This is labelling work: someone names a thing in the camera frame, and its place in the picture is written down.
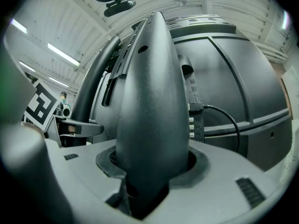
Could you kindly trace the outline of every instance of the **ceiling light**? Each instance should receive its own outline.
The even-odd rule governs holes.
[[[50,43],[48,43],[48,48],[52,51],[54,51],[56,54],[62,56],[64,59],[68,60],[69,62],[73,63],[76,66],[80,65],[80,62],[76,61],[75,59],[71,58],[70,56],[68,56],[67,54],[63,53],[62,51],[60,51],[59,49],[57,49],[56,47],[52,46]]]
[[[53,79],[52,77],[49,77],[49,79],[52,80],[52,81],[55,81],[55,82],[57,82],[57,83],[59,83],[59,84],[62,84],[62,85],[64,85],[64,86],[66,86],[66,87],[69,87],[68,85],[63,84],[62,82],[57,81],[56,79]]]
[[[27,34],[27,28],[18,23],[15,19],[11,20],[12,25],[14,25],[16,28],[20,29],[23,33]]]
[[[32,68],[30,68],[29,66],[25,65],[23,62],[19,62],[19,63],[20,63],[21,65],[25,66],[27,69],[29,69],[29,70],[35,72],[34,69],[32,69]]]
[[[282,24],[282,29],[286,29],[288,23],[289,23],[289,14],[284,11],[285,15],[284,15],[284,23]]]

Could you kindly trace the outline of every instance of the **ceiling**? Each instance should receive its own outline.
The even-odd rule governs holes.
[[[24,62],[45,82],[60,86],[49,77],[67,84],[76,94],[85,73],[103,45],[113,36],[121,39],[132,32],[131,26],[161,11],[165,18],[178,14],[216,14],[231,22],[267,56],[283,63],[286,52],[297,40],[290,24],[283,29],[284,11],[275,0],[187,0],[184,7],[174,0],[136,0],[129,11],[112,17],[103,15],[105,3],[95,0],[26,0],[15,19],[28,29],[25,34],[14,26],[7,29],[5,43],[15,62]],[[80,61],[76,66],[48,49],[50,43]]]

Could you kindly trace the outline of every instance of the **fluorescent light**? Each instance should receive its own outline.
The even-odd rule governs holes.
[[[19,63],[20,63],[21,65],[25,66],[27,69],[29,69],[29,70],[35,72],[34,69],[32,69],[32,68],[30,68],[29,66],[25,65],[23,62],[19,62]]]
[[[75,59],[71,58],[70,56],[68,56],[67,54],[63,53],[62,51],[60,51],[59,49],[57,49],[56,47],[52,46],[50,43],[48,43],[48,48],[52,51],[54,51],[55,53],[57,53],[58,55],[62,56],[64,59],[68,60],[69,62],[73,63],[76,66],[80,65],[80,62],[76,61]]]
[[[289,20],[289,14],[286,11],[284,11],[284,13],[285,16],[284,16],[284,23],[282,24],[282,29],[286,29]]]
[[[18,23],[15,19],[11,20],[11,24],[20,29],[23,33],[27,34],[27,28]]]
[[[59,83],[59,84],[62,84],[62,85],[64,85],[64,86],[66,86],[66,87],[69,87],[68,85],[63,84],[63,83],[61,83],[60,81],[57,81],[56,79],[53,79],[52,77],[49,77],[49,79],[52,80],[52,81],[55,81],[55,82],[57,82],[57,83]]]

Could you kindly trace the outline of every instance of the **black cable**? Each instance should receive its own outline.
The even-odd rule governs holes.
[[[239,127],[237,125],[237,123],[235,122],[234,118],[231,117],[228,113],[226,113],[224,110],[220,109],[220,108],[217,108],[215,106],[212,106],[212,105],[207,105],[207,104],[204,104],[204,109],[213,109],[213,110],[217,110],[221,113],[223,113],[226,117],[229,118],[229,120],[233,123],[233,125],[235,126],[235,130],[237,131],[237,150],[236,152],[238,153],[239,152],[239,148],[240,148],[240,130],[239,130]]]

